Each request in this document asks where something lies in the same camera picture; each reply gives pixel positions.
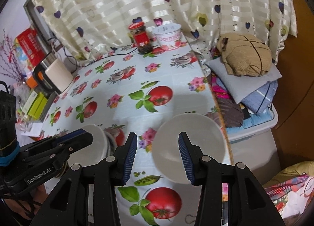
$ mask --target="yogurt container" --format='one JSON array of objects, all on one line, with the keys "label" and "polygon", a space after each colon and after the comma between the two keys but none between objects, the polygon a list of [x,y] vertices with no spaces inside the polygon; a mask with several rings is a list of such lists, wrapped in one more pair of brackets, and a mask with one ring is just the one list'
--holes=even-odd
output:
[{"label": "yogurt container", "polygon": [[164,51],[175,50],[181,45],[181,25],[166,24],[156,27],[153,34]]}]

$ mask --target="curtain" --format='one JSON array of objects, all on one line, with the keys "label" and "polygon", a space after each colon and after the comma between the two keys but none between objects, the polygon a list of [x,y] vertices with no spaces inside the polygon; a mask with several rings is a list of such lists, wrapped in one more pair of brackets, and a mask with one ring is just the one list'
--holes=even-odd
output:
[{"label": "curtain", "polygon": [[141,20],[149,32],[161,24],[181,24],[192,48],[204,56],[220,33],[251,33],[270,46],[275,62],[289,31],[297,32],[292,0],[32,1],[79,60],[130,44],[128,26]]}]

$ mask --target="electric kettle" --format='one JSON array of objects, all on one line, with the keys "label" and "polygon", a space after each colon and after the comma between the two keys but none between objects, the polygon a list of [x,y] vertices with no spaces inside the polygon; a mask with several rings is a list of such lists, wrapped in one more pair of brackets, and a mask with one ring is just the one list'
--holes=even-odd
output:
[{"label": "electric kettle", "polygon": [[[45,82],[40,79],[39,73],[42,73]],[[73,75],[52,52],[36,65],[33,71],[33,78],[45,92],[56,92],[58,95],[68,90],[73,84]]]}]

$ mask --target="tablecloth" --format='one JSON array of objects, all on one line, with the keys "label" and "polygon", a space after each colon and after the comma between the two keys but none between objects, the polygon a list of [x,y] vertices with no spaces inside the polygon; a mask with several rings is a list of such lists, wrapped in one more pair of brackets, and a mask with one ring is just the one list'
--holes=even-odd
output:
[{"label": "tablecloth", "polygon": [[[193,224],[201,188],[164,177],[154,166],[152,142],[161,124],[175,115],[196,112],[219,122],[219,113],[185,38],[173,51],[161,50],[156,42],[153,46],[153,52],[147,55],[126,46],[81,68],[70,90],[52,104],[41,137],[64,135],[96,124],[122,145],[129,133],[135,132],[139,144],[131,178],[125,187],[116,189],[121,224]],[[231,164],[227,141],[225,148],[222,162]]]}]

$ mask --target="metal screw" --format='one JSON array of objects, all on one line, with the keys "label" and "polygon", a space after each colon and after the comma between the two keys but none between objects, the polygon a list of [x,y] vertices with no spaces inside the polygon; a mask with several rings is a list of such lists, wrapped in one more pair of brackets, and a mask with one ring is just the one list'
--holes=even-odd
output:
[{"label": "metal screw", "polygon": [[107,162],[113,162],[113,161],[115,161],[115,157],[114,156],[108,156],[108,157],[106,157],[106,161]]},{"label": "metal screw", "polygon": [[204,155],[202,157],[202,161],[209,162],[210,160],[211,160],[211,158],[209,156],[207,156],[207,155]]},{"label": "metal screw", "polygon": [[237,164],[237,167],[240,168],[240,169],[245,169],[246,165],[243,162],[239,162]]},{"label": "metal screw", "polygon": [[72,169],[73,171],[79,170],[79,168],[80,168],[80,165],[79,165],[79,164],[73,164],[73,165],[71,166],[71,169]]}]

